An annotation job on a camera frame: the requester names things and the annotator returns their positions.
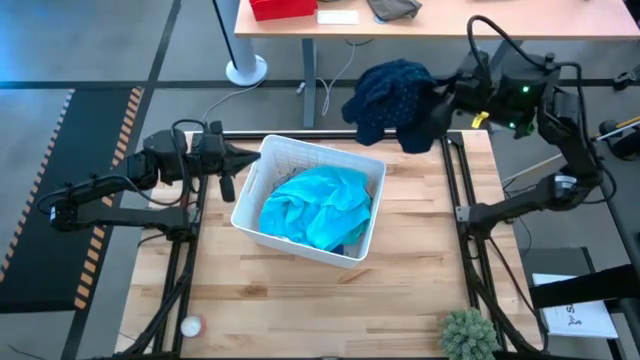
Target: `red box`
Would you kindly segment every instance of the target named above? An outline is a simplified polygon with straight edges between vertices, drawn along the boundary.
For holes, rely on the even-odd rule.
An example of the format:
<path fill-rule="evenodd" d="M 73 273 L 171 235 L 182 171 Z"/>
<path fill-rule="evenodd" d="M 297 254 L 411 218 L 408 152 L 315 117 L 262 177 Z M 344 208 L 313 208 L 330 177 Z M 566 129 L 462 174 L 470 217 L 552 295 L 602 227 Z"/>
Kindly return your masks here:
<path fill-rule="evenodd" d="M 257 21 L 313 15 L 317 0 L 249 0 Z"/>

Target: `white plastic laundry basket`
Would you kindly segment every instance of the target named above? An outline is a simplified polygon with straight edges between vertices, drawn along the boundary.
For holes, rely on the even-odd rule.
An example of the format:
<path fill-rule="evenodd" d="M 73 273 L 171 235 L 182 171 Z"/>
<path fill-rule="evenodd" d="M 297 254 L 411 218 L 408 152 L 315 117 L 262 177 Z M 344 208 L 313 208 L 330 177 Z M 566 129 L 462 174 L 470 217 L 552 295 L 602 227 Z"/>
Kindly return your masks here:
<path fill-rule="evenodd" d="M 376 214 L 382 197 L 386 166 L 365 156 L 314 145 L 290 138 L 269 135 L 260 146 L 260 160 L 253 163 L 247 181 L 231 215 L 231 224 L 257 243 L 327 264 L 350 268 L 369 252 Z M 367 192 L 371 196 L 371 220 L 358 244 L 344 247 L 344 255 L 301 245 L 260 233 L 260 212 L 265 201 L 283 179 L 302 170 L 332 165 L 358 170 L 367 175 Z"/>

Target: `yellow tag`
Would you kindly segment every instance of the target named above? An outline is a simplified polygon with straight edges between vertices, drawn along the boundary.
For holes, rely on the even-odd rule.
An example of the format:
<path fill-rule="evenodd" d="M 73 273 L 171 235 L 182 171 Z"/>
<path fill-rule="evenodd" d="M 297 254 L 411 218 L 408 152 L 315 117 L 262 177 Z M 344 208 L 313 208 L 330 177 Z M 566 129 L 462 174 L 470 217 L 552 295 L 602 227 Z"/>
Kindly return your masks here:
<path fill-rule="evenodd" d="M 473 122 L 471 123 L 471 127 L 474 129 L 477 129 L 480 127 L 480 124 L 482 124 L 482 122 L 489 117 L 489 113 L 486 111 L 481 112 L 480 114 L 476 115 L 475 118 L 473 118 Z"/>

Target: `hazard stripe tape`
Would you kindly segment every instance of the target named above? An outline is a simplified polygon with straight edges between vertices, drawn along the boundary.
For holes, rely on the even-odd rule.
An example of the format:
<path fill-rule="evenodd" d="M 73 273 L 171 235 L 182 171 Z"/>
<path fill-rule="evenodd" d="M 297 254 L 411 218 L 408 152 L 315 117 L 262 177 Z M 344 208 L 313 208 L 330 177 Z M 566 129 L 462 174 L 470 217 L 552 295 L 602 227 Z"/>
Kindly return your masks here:
<path fill-rule="evenodd" d="M 27 196 L 27 203 L 20 214 L 20 218 L 18 219 L 18 225 L 16 225 L 16 229 L 13 232 L 13 238 L 11 239 L 11 243 L 9 244 L 9 249 L 4 256 L 2 261 L 2 267 L 0 267 L 0 282 L 4 281 L 5 274 L 9 270 L 9 265 L 11 265 L 11 258 L 18 251 L 18 243 L 20 242 L 20 235 L 22 235 L 22 228 L 27 223 L 27 216 L 31 212 L 31 208 L 34 206 L 33 203 L 35 201 L 36 195 L 38 194 L 38 187 L 42 182 L 42 177 L 44 176 L 45 171 L 47 170 L 47 164 L 49 164 L 49 157 L 51 156 L 51 151 L 53 151 L 53 147 L 56 145 L 56 139 L 58 138 L 58 133 L 60 132 L 60 127 L 64 122 L 64 116 L 67 113 L 67 109 L 69 108 L 69 103 L 71 102 L 71 98 L 73 97 L 73 93 L 75 89 L 69 90 L 67 96 L 64 99 L 64 103 L 62 105 L 62 110 L 60 110 L 60 116 L 58 117 L 58 121 L 56 123 L 55 128 L 53 129 L 53 134 L 51 135 L 51 140 L 47 145 L 47 148 L 44 153 L 44 158 L 40 163 L 40 168 L 36 173 L 36 178 L 33 181 L 33 186 L 31 186 L 31 191 L 29 191 L 29 195 Z"/>
<path fill-rule="evenodd" d="M 127 108 L 124 111 L 124 117 L 122 119 L 122 127 L 120 128 L 120 134 L 116 141 L 115 149 L 113 152 L 113 159 L 111 160 L 111 169 L 116 167 L 121 160 L 124 159 L 129 146 L 129 136 L 133 130 L 133 124 L 136 120 L 138 112 L 138 104 L 144 94 L 144 90 L 141 88 L 134 88 L 129 95 L 129 102 Z M 113 206 L 114 194 L 105 196 L 102 198 L 102 203 L 108 207 Z M 84 270 L 80 274 L 80 281 L 78 282 L 78 288 L 76 291 L 76 298 L 74 305 L 76 308 L 82 310 L 87 307 L 89 302 L 89 295 L 93 286 L 93 277 L 96 274 L 98 261 L 102 254 L 103 242 L 105 237 L 106 228 L 103 226 L 94 226 L 91 236 L 90 246 L 87 250 L 87 258 L 84 262 Z"/>

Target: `blue cloth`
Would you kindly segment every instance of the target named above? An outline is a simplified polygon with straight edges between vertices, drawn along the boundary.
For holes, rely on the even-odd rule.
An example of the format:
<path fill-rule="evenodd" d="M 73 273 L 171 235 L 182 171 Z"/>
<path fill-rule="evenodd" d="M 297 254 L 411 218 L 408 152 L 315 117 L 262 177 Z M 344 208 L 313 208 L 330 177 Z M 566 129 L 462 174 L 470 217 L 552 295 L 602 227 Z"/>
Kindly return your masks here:
<path fill-rule="evenodd" d="M 342 117 L 358 126 L 360 144 L 373 145 L 382 140 L 384 129 L 396 128 L 404 152 L 429 151 L 448 128 L 430 121 L 432 109 L 442 101 L 433 89 L 447 81 L 435 80 L 422 64 L 403 59 L 375 66 L 358 79 Z"/>
<path fill-rule="evenodd" d="M 367 229 L 371 198 L 358 171 L 319 166 L 278 187 L 260 213 L 260 232 L 332 251 Z"/>

